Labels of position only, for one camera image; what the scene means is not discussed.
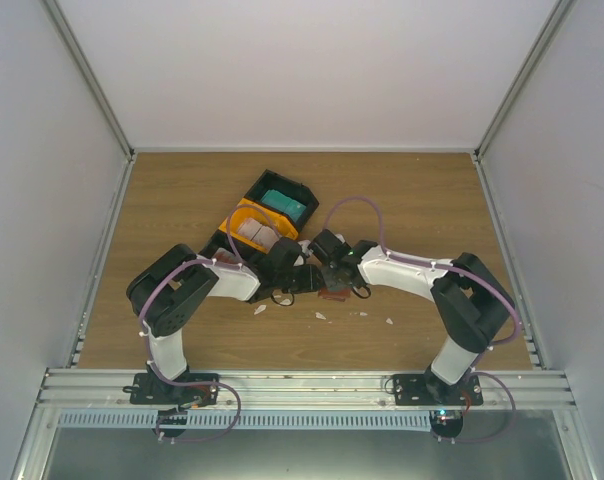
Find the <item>brown leather card holder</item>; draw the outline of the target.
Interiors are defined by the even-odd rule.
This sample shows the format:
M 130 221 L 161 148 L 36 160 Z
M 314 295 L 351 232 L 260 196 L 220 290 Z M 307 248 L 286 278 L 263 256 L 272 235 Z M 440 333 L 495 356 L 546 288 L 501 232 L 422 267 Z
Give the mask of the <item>brown leather card holder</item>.
M 351 289 L 348 287 L 339 289 L 329 289 L 323 287 L 318 291 L 318 297 L 324 300 L 345 302 L 351 296 Z

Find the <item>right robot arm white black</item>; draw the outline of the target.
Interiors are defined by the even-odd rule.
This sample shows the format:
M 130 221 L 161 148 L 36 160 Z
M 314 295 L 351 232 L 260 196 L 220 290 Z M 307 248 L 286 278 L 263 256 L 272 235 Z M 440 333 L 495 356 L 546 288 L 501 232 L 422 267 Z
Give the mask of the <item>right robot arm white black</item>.
M 389 287 L 433 302 L 447 333 L 423 374 L 426 396 L 446 405 L 461 390 L 461 381 L 485 351 L 498 343 L 507 320 L 521 328 L 510 295 L 475 255 L 428 259 L 396 252 L 373 241 L 351 246 L 324 229 L 310 244 L 330 276 L 354 291 Z

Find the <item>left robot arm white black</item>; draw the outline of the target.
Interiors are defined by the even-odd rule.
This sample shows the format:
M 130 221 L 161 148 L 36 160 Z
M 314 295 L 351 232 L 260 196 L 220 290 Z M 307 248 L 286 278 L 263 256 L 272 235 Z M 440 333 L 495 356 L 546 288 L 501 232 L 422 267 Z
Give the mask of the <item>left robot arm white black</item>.
M 175 245 L 126 289 L 149 354 L 140 386 L 167 404 L 210 392 L 216 379 L 191 374 L 182 342 L 184 325 L 206 299 L 255 303 L 273 298 L 277 290 L 295 297 L 324 286 L 320 268 L 309 264 L 302 246 L 288 238 L 253 262 L 207 258 L 185 244 Z

